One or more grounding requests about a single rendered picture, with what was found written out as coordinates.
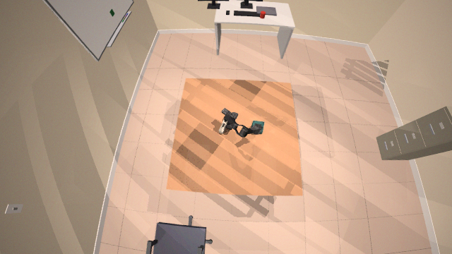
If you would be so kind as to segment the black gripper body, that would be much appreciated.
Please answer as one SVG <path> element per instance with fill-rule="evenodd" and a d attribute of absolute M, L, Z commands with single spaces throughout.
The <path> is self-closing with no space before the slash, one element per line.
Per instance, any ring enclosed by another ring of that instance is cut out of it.
<path fill-rule="evenodd" d="M 233 112 L 233 113 L 238 117 L 238 115 L 239 115 L 238 113 L 236 113 L 236 112 Z M 227 124 L 226 128 L 232 130 L 232 126 L 230 124 Z"/>

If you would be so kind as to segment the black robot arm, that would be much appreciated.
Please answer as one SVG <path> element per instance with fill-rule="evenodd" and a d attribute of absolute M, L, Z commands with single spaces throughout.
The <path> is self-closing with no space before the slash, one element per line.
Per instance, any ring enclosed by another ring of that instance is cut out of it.
<path fill-rule="evenodd" d="M 242 138 L 245 138 L 248 134 L 251 134 L 251 133 L 259 135 L 259 133 L 262 131 L 263 127 L 261 126 L 261 124 L 255 123 L 255 125 L 253 125 L 252 128 L 247 128 L 244 125 L 239 125 L 234 120 L 237 116 L 226 108 L 224 108 L 222 110 L 222 113 L 225 115 L 224 121 L 229 121 L 230 125 L 232 126 L 232 129 L 234 129 L 235 132 L 237 133 L 237 135 L 241 136 Z M 242 129 L 240 130 L 240 132 L 238 132 L 238 130 L 237 130 L 238 126 L 242 126 Z"/>

